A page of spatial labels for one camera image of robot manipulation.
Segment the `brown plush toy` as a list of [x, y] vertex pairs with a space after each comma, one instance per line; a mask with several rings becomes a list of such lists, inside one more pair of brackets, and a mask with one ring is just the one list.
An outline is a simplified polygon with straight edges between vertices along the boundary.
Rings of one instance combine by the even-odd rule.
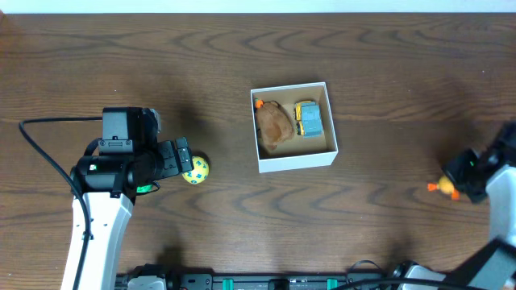
[[263, 144], [270, 151], [294, 136], [294, 128], [287, 114], [275, 101], [256, 99], [256, 123]]

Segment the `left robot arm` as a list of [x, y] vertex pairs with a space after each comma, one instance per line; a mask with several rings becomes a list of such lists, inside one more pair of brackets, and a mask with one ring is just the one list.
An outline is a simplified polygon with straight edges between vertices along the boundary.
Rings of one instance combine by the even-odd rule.
[[112, 289], [123, 235], [135, 199], [158, 180], [193, 169], [187, 139], [159, 141], [154, 109], [107, 107], [102, 137], [95, 139], [71, 171], [73, 231], [61, 287]]

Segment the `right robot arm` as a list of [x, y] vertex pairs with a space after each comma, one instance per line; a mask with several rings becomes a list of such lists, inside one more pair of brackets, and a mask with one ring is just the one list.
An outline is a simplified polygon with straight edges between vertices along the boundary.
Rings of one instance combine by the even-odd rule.
[[474, 204], [489, 201], [489, 243], [447, 274], [408, 263], [393, 275], [482, 289], [515, 288], [515, 123], [504, 124], [485, 151], [468, 149], [450, 160], [443, 173], [456, 194], [467, 195]]

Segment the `yellow grey toy truck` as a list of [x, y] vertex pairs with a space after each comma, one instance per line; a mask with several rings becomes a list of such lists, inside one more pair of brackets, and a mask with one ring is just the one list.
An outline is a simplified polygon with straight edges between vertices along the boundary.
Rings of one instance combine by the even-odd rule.
[[319, 105], [315, 101], [300, 101], [294, 104], [296, 132], [304, 138], [318, 137], [323, 132]]

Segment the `yellow ball with blue letters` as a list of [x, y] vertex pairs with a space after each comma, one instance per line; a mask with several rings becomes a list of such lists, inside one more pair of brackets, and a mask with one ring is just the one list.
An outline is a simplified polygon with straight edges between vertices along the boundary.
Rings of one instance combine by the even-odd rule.
[[210, 166], [208, 162], [200, 156], [194, 156], [193, 169], [189, 172], [183, 173], [182, 177], [189, 184], [200, 184], [209, 176], [209, 172]]

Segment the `orange toy duck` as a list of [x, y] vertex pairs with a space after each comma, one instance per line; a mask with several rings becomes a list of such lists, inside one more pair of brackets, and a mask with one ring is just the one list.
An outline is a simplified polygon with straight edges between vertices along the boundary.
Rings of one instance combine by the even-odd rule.
[[441, 193], [450, 196], [453, 201], [458, 201], [460, 199], [460, 192], [446, 176], [441, 176], [436, 183], [428, 183], [427, 190], [429, 192], [440, 191]]

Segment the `green plastic wheel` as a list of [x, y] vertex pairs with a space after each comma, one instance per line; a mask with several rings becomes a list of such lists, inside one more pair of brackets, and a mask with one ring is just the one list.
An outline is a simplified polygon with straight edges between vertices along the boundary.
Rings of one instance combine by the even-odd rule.
[[150, 193], [152, 190], [153, 190], [152, 184], [142, 185], [136, 189], [136, 194], [137, 195], [145, 195], [145, 194]]

